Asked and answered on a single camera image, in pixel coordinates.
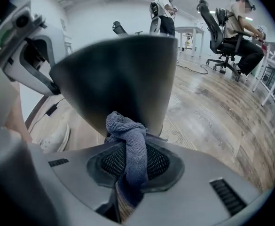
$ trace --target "person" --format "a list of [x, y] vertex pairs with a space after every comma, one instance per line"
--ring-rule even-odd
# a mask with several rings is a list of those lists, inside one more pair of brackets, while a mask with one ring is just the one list
[[154, 0], [163, 9], [163, 15], [159, 16], [161, 19], [160, 33], [175, 36], [175, 24], [172, 15], [176, 12], [171, 6], [169, 0]]
[[[249, 0], [236, 0], [228, 5], [226, 8], [228, 20], [224, 30], [226, 43], [236, 45], [238, 34], [234, 30], [244, 31], [244, 29], [247, 29], [252, 33], [253, 37], [264, 39], [264, 35], [246, 20], [245, 14], [250, 13], [252, 9], [253, 6]], [[234, 65], [235, 69], [245, 75], [248, 75], [264, 57], [263, 50], [260, 47], [244, 38], [241, 40], [237, 55], [242, 58], [237, 65]]]
[[[13, 82], [13, 87], [20, 92], [19, 83]], [[8, 119], [5, 123], [6, 128], [16, 131], [22, 137], [22, 140], [27, 143], [32, 143], [33, 139], [24, 123], [24, 118], [22, 115], [20, 95], [18, 95], [16, 101], [14, 102]], [[57, 130], [50, 136], [41, 139], [38, 144], [44, 153], [54, 153], [61, 152], [65, 149], [68, 139], [70, 136], [70, 127], [66, 123], [60, 123]]]

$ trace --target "white robotic arm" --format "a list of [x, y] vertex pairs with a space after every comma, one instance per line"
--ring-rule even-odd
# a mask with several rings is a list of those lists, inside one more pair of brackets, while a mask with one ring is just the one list
[[0, 68], [12, 81], [46, 96], [57, 95], [58, 87], [42, 71], [66, 55], [62, 30], [47, 24], [42, 15], [32, 15], [30, 2], [18, 6], [0, 25]]

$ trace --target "mesh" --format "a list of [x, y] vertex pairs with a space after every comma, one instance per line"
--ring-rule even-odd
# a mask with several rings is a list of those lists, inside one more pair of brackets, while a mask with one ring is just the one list
[[[152, 180], [160, 176], [168, 169], [170, 160], [167, 156], [156, 150], [155, 148], [147, 146], [147, 174], [148, 179]], [[115, 177], [116, 180], [123, 175], [126, 167], [126, 145], [123, 145], [113, 153], [101, 158], [101, 168]]]
[[126, 167], [126, 145], [101, 158], [101, 168], [118, 179]]
[[147, 145], [148, 165], [147, 174], [148, 179], [152, 180], [163, 174], [170, 165], [170, 160], [167, 156], [155, 148]]

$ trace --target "air vent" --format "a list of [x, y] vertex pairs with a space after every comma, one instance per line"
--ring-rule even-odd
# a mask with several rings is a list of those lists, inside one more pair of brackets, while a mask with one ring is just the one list
[[52, 167], [55, 167], [55, 166], [59, 166], [59, 165], [62, 165], [64, 163], [67, 163], [69, 162], [69, 160], [67, 160], [66, 158], [62, 158], [62, 159], [58, 159], [58, 160], [54, 160], [54, 161], [49, 161], [48, 164]]
[[214, 180], [210, 182], [210, 184], [220, 197], [231, 216], [234, 216], [246, 207], [246, 204], [224, 179]]

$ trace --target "white table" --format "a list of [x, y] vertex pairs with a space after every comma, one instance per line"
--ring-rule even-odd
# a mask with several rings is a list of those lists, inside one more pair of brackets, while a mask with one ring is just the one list
[[175, 31], [180, 33], [180, 50], [182, 48], [182, 39], [184, 33], [192, 33], [193, 34], [193, 49], [192, 49], [192, 57], [194, 57], [195, 50], [196, 50], [196, 36], [197, 33], [201, 34], [201, 47], [200, 47], [200, 54], [199, 57], [201, 57], [202, 54], [202, 47], [203, 47], [203, 39], [204, 39], [204, 33], [205, 31], [199, 27], [192, 26], [192, 27], [176, 27]]

